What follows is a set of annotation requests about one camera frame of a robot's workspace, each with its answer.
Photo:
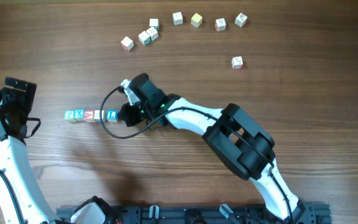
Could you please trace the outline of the blue H letter block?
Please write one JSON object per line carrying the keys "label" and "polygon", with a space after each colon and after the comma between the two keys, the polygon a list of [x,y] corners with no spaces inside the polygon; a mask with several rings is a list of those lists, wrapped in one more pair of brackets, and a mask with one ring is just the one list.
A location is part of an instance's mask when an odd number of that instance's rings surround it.
{"label": "blue H letter block", "polygon": [[95,110],[93,119],[97,123],[100,123],[102,121],[105,122],[106,121],[106,114],[105,114],[104,110]]}

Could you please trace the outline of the red A letter block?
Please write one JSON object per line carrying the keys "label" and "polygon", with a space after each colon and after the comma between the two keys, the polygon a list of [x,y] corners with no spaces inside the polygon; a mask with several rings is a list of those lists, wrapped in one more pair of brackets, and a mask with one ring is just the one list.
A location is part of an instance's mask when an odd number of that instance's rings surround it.
{"label": "red A letter block", "polygon": [[84,121],[87,123],[94,122],[94,110],[85,110],[84,111]]}

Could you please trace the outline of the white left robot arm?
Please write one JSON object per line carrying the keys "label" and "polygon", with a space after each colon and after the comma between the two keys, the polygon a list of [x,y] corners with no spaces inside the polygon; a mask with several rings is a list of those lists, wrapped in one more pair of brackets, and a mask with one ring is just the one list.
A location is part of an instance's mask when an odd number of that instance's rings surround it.
{"label": "white left robot arm", "polygon": [[6,223],[63,223],[29,164],[25,139],[37,85],[7,77],[0,88],[0,207]]}

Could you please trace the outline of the blue L letter block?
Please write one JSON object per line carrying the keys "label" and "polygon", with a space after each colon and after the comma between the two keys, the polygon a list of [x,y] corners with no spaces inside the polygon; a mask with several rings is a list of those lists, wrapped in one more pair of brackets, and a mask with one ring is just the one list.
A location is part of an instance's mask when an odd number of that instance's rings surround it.
{"label": "blue L letter block", "polygon": [[107,110],[106,121],[117,122],[117,111],[116,110]]}

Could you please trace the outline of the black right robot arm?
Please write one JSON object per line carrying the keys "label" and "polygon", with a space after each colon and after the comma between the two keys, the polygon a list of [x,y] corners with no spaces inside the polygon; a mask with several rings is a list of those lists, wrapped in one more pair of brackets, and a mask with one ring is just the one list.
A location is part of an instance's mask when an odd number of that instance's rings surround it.
{"label": "black right robot arm", "polygon": [[233,174],[255,185],[278,221],[300,219],[305,208],[279,172],[273,138],[241,107],[230,103],[224,109],[212,109],[167,95],[146,73],[124,80],[118,90],[129,100],[118,115],[128,127],[149,119],[199,134]]}

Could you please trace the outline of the blue X letter block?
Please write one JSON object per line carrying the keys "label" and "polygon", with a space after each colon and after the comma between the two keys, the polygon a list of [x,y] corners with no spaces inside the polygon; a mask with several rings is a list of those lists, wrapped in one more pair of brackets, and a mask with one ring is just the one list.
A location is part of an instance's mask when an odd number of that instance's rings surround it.
{"label": "blue X letter block", "polygon": [[84,109],[75,109],[73,116],[74,116],[74,120],[83,121],[84,117],[85,117],[85,110]]}

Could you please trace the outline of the green J letter block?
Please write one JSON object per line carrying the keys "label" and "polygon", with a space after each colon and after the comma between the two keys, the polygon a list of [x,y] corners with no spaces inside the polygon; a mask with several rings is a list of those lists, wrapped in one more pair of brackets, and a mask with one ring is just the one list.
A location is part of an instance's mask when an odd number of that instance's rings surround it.
{"label": "green J letter block", "polygon": [[64,115],[64,120],[68,122],[76,122],[74,118],[74,111],[73,110],[66,110]]}

